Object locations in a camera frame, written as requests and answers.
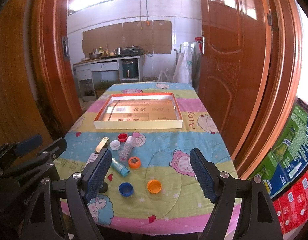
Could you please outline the black round cap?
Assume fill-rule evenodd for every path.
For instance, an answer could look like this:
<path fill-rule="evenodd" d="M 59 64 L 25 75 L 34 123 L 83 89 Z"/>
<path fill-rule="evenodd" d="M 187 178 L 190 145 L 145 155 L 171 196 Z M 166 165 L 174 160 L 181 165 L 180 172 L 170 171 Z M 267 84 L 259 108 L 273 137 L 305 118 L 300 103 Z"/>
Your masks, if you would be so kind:
<path fill-rule="evenodd" d="M 102 185 L 99 189 L 99 193 L 100 194 L 104 194 L 108 191 L 108 183 L 106 183 L 105 181 L 102 182 Z"/>

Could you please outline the white cartoon printed box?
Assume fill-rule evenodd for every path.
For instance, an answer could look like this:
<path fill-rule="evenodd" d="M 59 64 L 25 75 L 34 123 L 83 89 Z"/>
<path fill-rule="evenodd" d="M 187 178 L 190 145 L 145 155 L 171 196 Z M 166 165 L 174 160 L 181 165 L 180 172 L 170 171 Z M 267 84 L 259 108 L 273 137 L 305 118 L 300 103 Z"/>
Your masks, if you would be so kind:
<path fill-rule="evenodd" d="M 87 160 L 87 162 L 86 162 L 86 165 L 88 165 L 89 163 L 94 162 L 94 161 L 97 159 L 98 156 L 99 156 L 99 155 L 98 155 L 97 153 L 92 153 L 92 154 L 89 156 L 89 158 L 88 158 L 88 160 Z"/>

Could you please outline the blue bottle cap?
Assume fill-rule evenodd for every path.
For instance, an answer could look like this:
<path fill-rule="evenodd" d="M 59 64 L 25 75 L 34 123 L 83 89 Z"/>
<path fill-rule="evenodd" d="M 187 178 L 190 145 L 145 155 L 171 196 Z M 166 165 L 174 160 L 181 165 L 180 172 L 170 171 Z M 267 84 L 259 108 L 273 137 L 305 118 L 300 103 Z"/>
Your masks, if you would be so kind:
<path fill-rule="evenodd" d="M 129 197 L 134 193 L 133 185 L 128 182 L 121 183 L 118 189 L 123 197 Z"/>

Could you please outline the teal rectangular box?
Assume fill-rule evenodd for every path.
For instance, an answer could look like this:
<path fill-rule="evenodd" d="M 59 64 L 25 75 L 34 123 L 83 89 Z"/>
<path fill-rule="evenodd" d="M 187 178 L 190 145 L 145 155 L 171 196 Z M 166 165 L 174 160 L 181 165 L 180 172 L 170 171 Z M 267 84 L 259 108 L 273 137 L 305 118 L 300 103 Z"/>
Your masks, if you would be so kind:
<path fill-rule="evenodd" d="M 111 166 L 122 176 L 126 177 L 130 170 L 123 164 L 119 163 L 116 159 L 112 158 Z"/>

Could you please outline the gold rectangular box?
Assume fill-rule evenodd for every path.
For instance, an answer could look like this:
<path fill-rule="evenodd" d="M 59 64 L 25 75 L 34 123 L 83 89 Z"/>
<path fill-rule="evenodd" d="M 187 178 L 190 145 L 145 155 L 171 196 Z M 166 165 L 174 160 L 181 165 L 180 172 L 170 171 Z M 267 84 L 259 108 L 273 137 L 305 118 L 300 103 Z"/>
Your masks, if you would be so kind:
<path fill-rule="evenodd" d="M 109 144 L 110 144 L 110 139 L 108 137 L 103 137 L 99 142 L 99 144 L 97 145 L 97 147 L 95 148 L 94 152 L 96 154 L 99 154 L 102 151 L 102 149 L 108 148 Z"/>

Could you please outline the white bottle cap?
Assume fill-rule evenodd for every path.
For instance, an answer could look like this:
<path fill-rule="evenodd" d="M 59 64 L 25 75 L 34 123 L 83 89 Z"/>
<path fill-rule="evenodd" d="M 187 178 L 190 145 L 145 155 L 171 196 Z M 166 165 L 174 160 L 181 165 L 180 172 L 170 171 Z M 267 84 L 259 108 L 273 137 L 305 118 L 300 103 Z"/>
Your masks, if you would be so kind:
<path fill-rule="evenodd" d="M 112 140 L 110 142 L 110 148 L 112 151 L 117 151 L 121 148 L 121 142 L 119 140 Z"/>

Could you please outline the clear patterned plastic tube box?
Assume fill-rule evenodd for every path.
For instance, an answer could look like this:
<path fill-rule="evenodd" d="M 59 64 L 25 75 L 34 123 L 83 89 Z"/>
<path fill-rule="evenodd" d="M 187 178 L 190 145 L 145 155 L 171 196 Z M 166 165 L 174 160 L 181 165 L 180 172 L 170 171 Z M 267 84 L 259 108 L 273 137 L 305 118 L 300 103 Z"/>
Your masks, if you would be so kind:
<path fill-rule="evenodd" d="M 130 156 L 130 153 L 134 147 L 134 137 L 129 135 L 124 146 L 119 151 L 119 160 L 122 162 L 127 162 Z"/>

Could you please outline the orange cap with black label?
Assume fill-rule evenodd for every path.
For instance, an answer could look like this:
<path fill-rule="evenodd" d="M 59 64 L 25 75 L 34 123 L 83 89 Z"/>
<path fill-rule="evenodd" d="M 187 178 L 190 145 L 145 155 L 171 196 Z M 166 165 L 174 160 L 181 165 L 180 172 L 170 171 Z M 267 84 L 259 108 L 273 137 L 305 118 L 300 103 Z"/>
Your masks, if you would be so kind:
<path fill-rule="evenodd" d="M 138 169 L 142 165 L 142 162 L 138 157 L 130 157 L 128 160 L 128 164 L 130 168 Z"/>

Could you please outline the red bottle cap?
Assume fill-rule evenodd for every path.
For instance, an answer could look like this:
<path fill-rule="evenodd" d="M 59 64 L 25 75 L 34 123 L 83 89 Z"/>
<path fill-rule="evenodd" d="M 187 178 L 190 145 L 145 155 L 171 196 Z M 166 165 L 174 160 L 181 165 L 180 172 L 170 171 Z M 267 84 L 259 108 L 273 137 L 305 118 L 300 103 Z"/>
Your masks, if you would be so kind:
<path fill-rule="evenodd" d="M 128 139 L 128 137 L 129 137 L 129 135 L 128 135 L 127 133 L 120 133 L 120 134 L 118 135 L 118 140 L 119 140 L 120 142 L 126 142 L 127 139 Z"/>

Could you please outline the plain orange bottle cap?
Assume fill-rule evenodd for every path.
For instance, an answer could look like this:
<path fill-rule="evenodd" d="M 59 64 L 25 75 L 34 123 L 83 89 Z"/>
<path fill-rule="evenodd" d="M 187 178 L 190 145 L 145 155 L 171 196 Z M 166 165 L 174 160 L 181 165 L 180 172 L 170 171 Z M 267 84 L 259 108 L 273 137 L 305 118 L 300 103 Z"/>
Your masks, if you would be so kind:
<path fill-rule="evenodd" d="M 160 193 L 161 190 L 162 190 L 162 184 L 161 184 L 160 181 L 158 181 L 156 179 L 152 179 L 152 180 L 148 181 L 148 183 L 147 183 L 147 190 L 151 194 Z"/>

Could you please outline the red carton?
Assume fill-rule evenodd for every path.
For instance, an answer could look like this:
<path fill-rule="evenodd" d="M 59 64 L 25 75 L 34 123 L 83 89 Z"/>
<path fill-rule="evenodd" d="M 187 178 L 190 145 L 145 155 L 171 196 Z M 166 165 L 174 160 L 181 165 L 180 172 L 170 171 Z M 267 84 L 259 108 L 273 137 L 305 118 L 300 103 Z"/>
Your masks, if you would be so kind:
<path fill-rule="evenodd" d="M 283 235 L 305 223 L 308 220 L 308 170 L 273 205 Z"/>

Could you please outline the green and blue carton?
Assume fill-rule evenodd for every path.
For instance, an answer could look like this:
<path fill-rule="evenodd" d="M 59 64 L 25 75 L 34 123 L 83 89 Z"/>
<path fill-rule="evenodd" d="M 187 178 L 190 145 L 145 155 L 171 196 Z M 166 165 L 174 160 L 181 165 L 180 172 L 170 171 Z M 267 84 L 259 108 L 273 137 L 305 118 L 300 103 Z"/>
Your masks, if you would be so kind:
<path fill-rule="evenodd" d="M 308 166 L 308 105 L 296 99 L 274 146 L 249 176 L 261 179 L 270 197 L 279 194 Z"/>

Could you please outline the shallow orange-rimmed cardboard tray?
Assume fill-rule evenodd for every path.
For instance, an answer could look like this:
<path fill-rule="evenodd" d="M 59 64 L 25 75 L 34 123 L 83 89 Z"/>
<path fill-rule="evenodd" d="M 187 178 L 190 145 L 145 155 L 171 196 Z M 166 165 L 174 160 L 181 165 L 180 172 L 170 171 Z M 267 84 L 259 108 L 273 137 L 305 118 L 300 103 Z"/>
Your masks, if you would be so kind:
<path fill-rule="evenodd" d="M 181 129 L 173 93 L 113 94 L 94 119 L 96 129 Z"/>

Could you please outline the dark green air fryer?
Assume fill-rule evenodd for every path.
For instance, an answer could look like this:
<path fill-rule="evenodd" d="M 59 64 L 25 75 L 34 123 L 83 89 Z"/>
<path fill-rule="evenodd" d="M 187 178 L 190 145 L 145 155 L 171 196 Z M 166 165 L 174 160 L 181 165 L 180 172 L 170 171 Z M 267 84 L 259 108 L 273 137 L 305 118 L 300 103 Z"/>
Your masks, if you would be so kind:
<path fill-rule="evenodd" d="M 138 77 L 138 62 L 136 59 L 123 61 L 123 77 L 125 79 Z"/>

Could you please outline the white kitchen counter cabinet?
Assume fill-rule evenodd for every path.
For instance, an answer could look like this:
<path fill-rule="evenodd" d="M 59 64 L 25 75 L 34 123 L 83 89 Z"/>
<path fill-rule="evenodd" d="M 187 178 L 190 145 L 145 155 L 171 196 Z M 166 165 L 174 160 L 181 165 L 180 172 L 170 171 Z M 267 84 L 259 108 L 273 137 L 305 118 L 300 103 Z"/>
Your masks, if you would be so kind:
<path fill-rule="evenodd" d="M 73 66 L 74 79 L 78 84 L 78 95 L 96 97 L 95 87 L 104 81 L 129 83 L 140 82 L 143 79 L 144 56 L 112 57 L 76 63 Z M 125 62 L 135 62 L 137 75 L 130 77 L 123 72 Z"/>

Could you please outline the white bucket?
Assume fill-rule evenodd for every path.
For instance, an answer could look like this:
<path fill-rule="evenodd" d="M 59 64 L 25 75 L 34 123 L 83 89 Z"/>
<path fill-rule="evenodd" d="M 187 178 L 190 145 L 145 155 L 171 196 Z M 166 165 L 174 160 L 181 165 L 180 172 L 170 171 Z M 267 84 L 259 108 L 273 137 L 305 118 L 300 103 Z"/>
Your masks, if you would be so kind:
<path fill-rule="evenodd" d="M 143 82 L 157 82 L 158 81 L 158 77 L 156 76 L 145 76 L 142 79 Z"/>

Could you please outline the white plastic sacks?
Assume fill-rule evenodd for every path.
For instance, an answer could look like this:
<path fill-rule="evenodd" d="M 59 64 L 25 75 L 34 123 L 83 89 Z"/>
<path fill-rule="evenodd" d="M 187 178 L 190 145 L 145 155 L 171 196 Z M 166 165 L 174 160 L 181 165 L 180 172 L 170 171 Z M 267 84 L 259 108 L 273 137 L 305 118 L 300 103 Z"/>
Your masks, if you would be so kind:
<path fill-rule="evenodd" d="M 194 76 L 198 70 L 199 54 L 198 42 L 184 42 L 181 52 L 178 53 L 173 74 L 169 73 L 169 69 L 162 70 L 158 76 L 158 82 L 174 82 L 193 85 Z"/>

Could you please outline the black gas stove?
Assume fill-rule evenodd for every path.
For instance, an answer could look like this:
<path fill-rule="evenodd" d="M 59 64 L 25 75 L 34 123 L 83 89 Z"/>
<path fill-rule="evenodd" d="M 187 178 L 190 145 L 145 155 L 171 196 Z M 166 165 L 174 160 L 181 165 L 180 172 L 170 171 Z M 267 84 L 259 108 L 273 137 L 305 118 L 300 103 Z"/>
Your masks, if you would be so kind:
<path fill-rule="evenodd" d="M 142 54 L 143 49 L 139 46 L 126 47 L 120 53 L 121 56 L 140 56 Z"/>

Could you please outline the brown wooden door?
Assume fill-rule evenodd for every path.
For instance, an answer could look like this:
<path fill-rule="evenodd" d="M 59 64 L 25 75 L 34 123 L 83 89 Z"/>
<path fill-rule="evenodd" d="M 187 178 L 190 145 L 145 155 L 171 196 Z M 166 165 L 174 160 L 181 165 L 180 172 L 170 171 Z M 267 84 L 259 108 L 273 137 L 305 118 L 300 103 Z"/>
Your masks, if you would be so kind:
<path fill-rule="evenodd" d="M 232 158 L 247 138 L 265 91 L 269 12 L 268 0 L 201 0 L 198 95 Z"/>

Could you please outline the cardboard wall sheets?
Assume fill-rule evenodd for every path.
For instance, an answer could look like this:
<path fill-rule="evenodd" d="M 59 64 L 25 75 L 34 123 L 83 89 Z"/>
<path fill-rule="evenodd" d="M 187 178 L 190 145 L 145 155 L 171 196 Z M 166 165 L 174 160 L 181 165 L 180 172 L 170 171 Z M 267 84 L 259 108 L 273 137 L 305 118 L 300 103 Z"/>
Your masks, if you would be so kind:
<path fill-rule="evenodd" d="M 154 54 L 172 51 L 172 22 L 164 20 L 135 21 L 98 27 L 82 33 L 82 50 L 89 55 L 94 49 L 140 47 Z"/>

